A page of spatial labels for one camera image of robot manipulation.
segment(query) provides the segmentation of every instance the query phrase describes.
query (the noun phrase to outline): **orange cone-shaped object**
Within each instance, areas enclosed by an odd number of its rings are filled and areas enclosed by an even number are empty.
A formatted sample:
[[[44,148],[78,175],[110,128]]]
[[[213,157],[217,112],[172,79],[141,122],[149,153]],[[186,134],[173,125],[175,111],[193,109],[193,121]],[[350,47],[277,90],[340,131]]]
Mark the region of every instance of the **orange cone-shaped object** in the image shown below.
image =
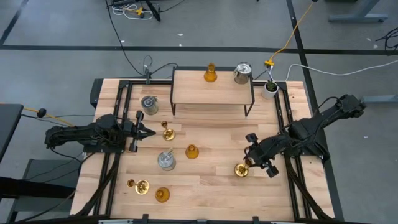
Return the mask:
[[[217,80],[217,74],[216,74],[216,65],[213,63],[210,63],[207,66],[207,71],[205,73],[205,80],[208,82],[214,82]]]
[[[165,187],[161,187],[156,190],[155,198],[158,202],[164,203],[170,198],[170,191]]]
[[[191,144],[187,147],[187,150],[185,150],[185,155],[187,155],[189,159],[194,159],[199,156],[199,149]]]

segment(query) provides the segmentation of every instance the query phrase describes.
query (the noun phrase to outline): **yellow connector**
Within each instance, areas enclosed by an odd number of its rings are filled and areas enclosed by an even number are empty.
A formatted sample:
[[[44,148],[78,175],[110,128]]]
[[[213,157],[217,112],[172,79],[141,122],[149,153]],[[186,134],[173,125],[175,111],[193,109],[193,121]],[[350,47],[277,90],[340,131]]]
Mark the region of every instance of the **yellow connector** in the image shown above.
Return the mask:
[[[136,13],[138,16],[141,16],[142,14],[142,7],[136,10]]]
[[[266,65],[268,65],[268,66],[274,66],[274,63],[272,62],[272,59],[266,60],[264,63]]]

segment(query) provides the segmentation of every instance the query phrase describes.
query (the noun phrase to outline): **brass object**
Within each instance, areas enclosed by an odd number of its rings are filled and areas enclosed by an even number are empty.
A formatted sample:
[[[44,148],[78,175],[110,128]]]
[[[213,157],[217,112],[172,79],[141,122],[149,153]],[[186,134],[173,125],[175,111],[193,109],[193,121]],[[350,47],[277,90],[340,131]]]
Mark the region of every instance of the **brass object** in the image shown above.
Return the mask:
[[[216,74],[216,65],[213,63],[210,63],[207,66],[207,71],[205,72],[205,80],[208,82],[214,82],[217,80],[217,74]]]
[[[249,173],[249,167],[245,166],[244,164],[238,164],[235,166],[235,174],[238,177],[245,177]]]
[[[149,183],[146,180],[140,180],[136,184],[136,192],[140,195],[148,193]]]
[[[129,179],[129,180],[127,181],[127,186],[128,186],[128,187],[132,187],[132,186],[134,186],[134,184],[135,184],[135,181],[134,181],[133,179]]]
[[[250,167],[251,165],[253,165],[253,160],[252,159],[245,159],[244,160],[244,164],[248,167]]]
[[[155,198],[158,202],[164,203],[170,198],[170,191],[165,187],[161,187],[156,190]]]
[[[163,132],[163,138],[166,141],[171,141],[175,137],[175,131],[173,129],[167,129],[167,121],[162,121],[161,123],[162,127],[165,128]]]
[[[185,155],[189,159],[194,159],[199,156],[199,149],[194,144],[191,144],[185,150]]]

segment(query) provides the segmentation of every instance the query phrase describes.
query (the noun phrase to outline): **wooden table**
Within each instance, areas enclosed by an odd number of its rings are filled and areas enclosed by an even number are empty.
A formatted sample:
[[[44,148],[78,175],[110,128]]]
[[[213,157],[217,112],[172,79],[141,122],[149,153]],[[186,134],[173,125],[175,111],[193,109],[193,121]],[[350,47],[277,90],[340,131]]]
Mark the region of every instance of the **wooden table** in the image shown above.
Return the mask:
[[[118,79],[103,81],[95,119],[113,112],[118,83]],[[287,88],[294,119],[310,117],[303,83],[287,82]],[[252,220],[253,216],[258,216],[260,220],[293,220],[282,156],[274,161],[280,173],[273,178],[260,168],[251,169],[245,178],[237,177],[233,171],[236,164],[243,162],[243,149],[249,145],[245,135],[256,133],[262,139],[279,130],[275,102],[264,99],[261,90],[261,86],[254,87],[256,102],[246,119],[238,105],[181,104],[177,105],[178,113],[173,117],[169,85],[134,85],[128,116],[135,120],[136,111],[141,110],[140,100],[146,95],[156,96],[159,112],[145,115],[144,124],[157,134],[139,142],[137,153],[125,150],[122,154],[111,218],[142,218],[147,213],[150,219]],[[169,128],[177,132],[174,140],[163,140],[161,121],[167,121]],[[199,148],[196,159],[185,156],[189,144]],[[167,172],[157,164],[157,156],[171,147],[177,165]],[[97,153],[83,164],[71,214],[79,211],[96,190],[103,157]],[[321,160],[302,156],[302,165],[308,191],[321,208],[333,216]],[[134,188],[127,186],[129,179],[148,180],[149,192],[138,195]],[[170,190],[170,199],[165,203],[155,199],[159,187]],[[296,191],[300,214],[304,217],[301,194]],[[107,192],[101,213],[104,213]]]

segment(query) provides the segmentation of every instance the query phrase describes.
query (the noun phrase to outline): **wooden shelf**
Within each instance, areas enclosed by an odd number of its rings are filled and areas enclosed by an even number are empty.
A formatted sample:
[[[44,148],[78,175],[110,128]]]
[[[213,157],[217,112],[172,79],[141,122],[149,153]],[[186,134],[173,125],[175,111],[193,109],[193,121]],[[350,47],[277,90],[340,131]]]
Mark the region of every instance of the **wooden shelf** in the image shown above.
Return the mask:
[[[173,115],[176,104],[244,105],[245,116],[254,104],[252,80],[246,84],[234,81],[234,68],[217,71],[217,80],[206,82],[206,70],[174,70],[170,102]]]

